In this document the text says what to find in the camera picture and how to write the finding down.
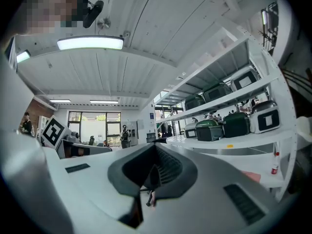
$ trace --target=ceiling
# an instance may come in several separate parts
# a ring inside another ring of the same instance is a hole
[[[19,74],[37,96],[86,107],[91,98],[117,99],[119,106],[141,109],[169,84],[178,84],[177,76],[187,77],[232,42],[218,18],[242,23],[275,0],[103,1],[97,21],[109,18],[109,29],[100,30],[97,23],[84,29],[78,23],[17,37],[17,52],[28,50],[32,56],[19,63]],[[59,39],[82,35],[123,35],[124,48],[57,48]]]

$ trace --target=storage box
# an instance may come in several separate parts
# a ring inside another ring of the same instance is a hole
[[[205,104],[205,100],[202,96],[200,95],[188,96],[185,99],[185,110],[190,110],[203,104]]]
[[[242,68],[231,76],[231,89],[237,91],[260,79],[259,74],[251,66]]]
[[[268,100],[254,106],[250,122],[250,131],[255,134],[279,128],[280,118],[276,102]]]
[[[223,137],[222,123],[215,119],[206,119],[196,124],[197,139],[214,141]]]
[[[203,89],[203,96],[206,103],[219,99],[225,95],[230,94],[232,91],[230,87],[224,82],[218,82],[217,84],[207,86]]]
[[[234,113],[223,119],[225,138],[243,136],[250,133],[250,122],[247,114]]]
[[[184,128],[184,137],[186,138],[197,138],[197,135],[196,135],[196,124],[197,123],[190,123],[190,124],[187,124]]]

